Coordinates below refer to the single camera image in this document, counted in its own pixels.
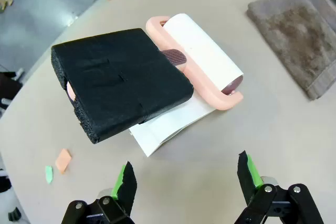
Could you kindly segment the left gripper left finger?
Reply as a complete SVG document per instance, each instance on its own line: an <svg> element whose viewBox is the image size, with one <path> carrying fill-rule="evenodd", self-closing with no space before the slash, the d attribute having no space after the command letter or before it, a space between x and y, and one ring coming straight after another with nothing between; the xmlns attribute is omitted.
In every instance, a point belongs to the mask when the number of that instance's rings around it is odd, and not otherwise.
<svg viewBox="0 0 336 224"><path fill-rule="evenodd" d="M62 223L134 223L131 210L137 190L133 166L122 166L110 195L97 198L88 204L83 200L72 201Z"/></svg>

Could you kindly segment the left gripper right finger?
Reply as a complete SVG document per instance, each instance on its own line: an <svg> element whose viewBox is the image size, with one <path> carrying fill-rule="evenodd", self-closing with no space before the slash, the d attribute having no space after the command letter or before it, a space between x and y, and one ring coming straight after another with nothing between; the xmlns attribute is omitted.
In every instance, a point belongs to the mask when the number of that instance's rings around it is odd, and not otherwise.
<svg viewBox="0 0 336 224"><path fill-rule="evenodd" d="M269 217L282 223L323 223L306 185L281 188L275 178L259 175L245 151L239 154L237 176L247 207L236 223L265 223Z"/></svg>

